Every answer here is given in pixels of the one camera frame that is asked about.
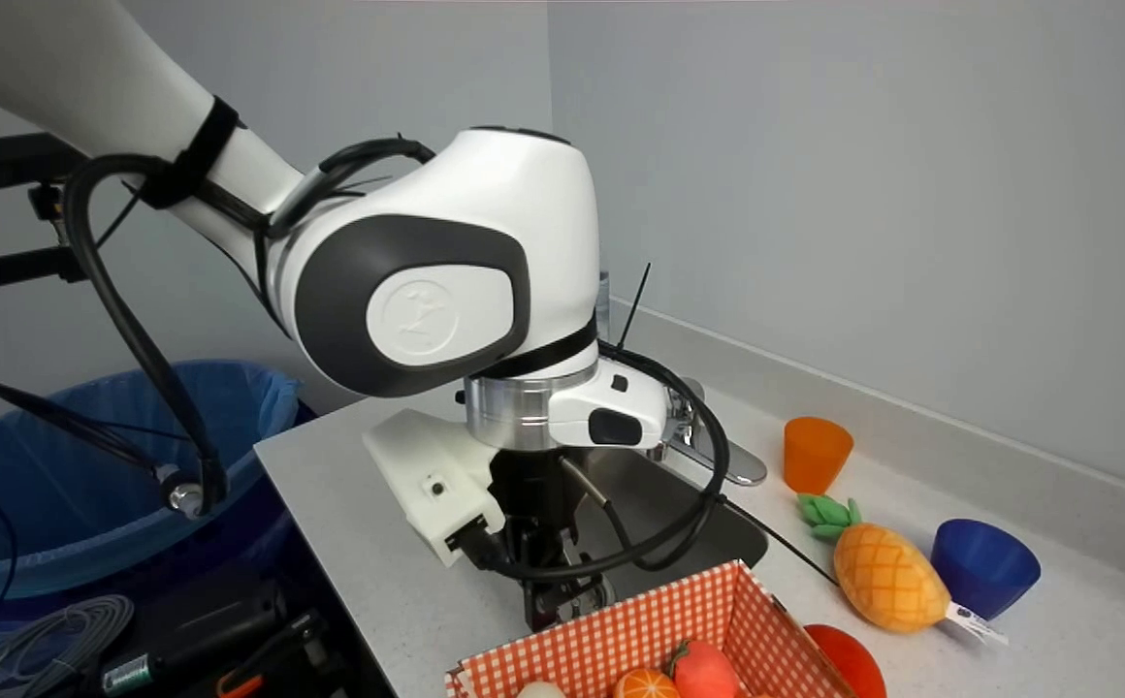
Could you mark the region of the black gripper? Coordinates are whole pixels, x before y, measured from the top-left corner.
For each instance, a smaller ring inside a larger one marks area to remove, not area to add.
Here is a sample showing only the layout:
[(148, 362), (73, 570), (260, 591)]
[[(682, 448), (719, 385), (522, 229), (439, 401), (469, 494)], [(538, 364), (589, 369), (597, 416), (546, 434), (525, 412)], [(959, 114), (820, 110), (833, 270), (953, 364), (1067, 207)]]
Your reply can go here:
[(506, 513), (500, 543), (518, 567), (562, 570), (562, 580), (522, 584), (532, 633), (584, 615), (613, 601), (600, 572), (584, 572), (577, 508), (585, 499), (584, 468), (562, 454), (492, 457), (492, 497)]

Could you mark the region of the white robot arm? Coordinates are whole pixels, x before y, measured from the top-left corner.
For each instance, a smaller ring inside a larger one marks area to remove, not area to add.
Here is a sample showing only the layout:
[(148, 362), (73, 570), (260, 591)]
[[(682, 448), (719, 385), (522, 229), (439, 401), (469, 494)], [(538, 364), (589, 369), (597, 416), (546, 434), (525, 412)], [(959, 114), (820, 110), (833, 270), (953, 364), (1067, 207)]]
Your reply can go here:
[(88, 191), (126, 173), (211, 235), (328, 381), (417, 394), (458, 381), (492, 448), (664, 434), (664, 391), (597, 348), (597, 203), (585, 156), (532, 128), (467, 128), (344, 203), (382, 138), (288, 168), (122, 0), (0, 0), (0, 110), (83, 151), (61, 191), (85, 270)]

